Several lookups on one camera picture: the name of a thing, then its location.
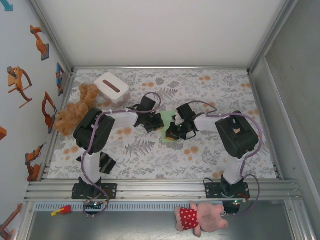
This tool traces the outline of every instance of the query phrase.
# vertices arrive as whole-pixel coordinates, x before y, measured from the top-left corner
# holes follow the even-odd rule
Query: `brown teddy bear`
[[[99,89],[94,84],[83,83],[79,90],[80,101],[76,104],[68,103],[66,110],[59,111],[56,116],[54,128],[65,137],[74,132],[88,111],[94,107],[99,94]]]

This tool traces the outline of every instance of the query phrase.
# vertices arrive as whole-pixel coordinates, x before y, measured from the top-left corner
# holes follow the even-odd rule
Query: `patterned mat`
[[[216,106],[218,113],[239,110],[261,125],[245,70],[78,70],[69,102],[79,101],[80,84],[93,83],[106,72],[111,72],[130,87],[130,99],[123,107],[138,104],[145,93],[155,91],[162,97],[160,111],[175,110],[192,100],[202,100]],[[96,106],[102,110],[116,110],[102,96],[98,97]],[[198,103],[191,107],[196,113],[210,110],[207,105]],[[274,179],[276,174],[265,137],[263,139],[261,151],[248,159],[244,172],[258,178]],[[227,166],[228,155],[218,132],[205,131],[187,141],[162,143],[161,131],[147,133],[141,126],[113,129],[104,152],[117,163],[111,174],[101,174],[103,179],[220,178]],[[80,163],[76,161],[79,156],[74,138],[59,135],[48,178],[77,179],[81,173]]]

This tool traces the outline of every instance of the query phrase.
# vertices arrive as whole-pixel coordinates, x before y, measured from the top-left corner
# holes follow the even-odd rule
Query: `metal floor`
[[[248,215],[229,217],[229,228],[202,232],[201,240],[290,240],[291,228],[280,201],[260,201]],[[29,240],[192,240],[192,230],[178,232],[173,212],[107,212],[87,219],[81,212],[51,217],[36,212]]]

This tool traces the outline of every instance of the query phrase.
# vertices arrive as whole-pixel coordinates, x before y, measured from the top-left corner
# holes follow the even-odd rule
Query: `pink pig plush toy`
[[[176,229],[179,232],[183,230],[194,229],[194,234],[201,237],[201,229],[208,233],[213,233],[219,229],[228,227],[227,220],[221,218],[225,211],[223,205],[213,205],[209,202],[200,203],[198,206],[195,202],[190,203],[189,208],[176,207],[174,214],[176,217]]]

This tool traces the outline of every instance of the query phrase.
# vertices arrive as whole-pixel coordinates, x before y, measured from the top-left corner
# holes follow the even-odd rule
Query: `teddy bear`
[[[201,229],[213,233],[219,229],[226,229],[229,225],[227,220],[221,217],[225,211],[221,204],[213,205],[209,202],[202,202],[197,206],[192,201],[190,207],[191,209],[177,206],[174,209],[177,221],[175,228],[179,232],[194,229],[194,234],[201,237]]]
[[[83,83],[79,86],[80,101],[68,103],[65,110],[58,112],[54,128],[63,136],[71,135],[88,111],[95,106],[99,89],[94,84]]]

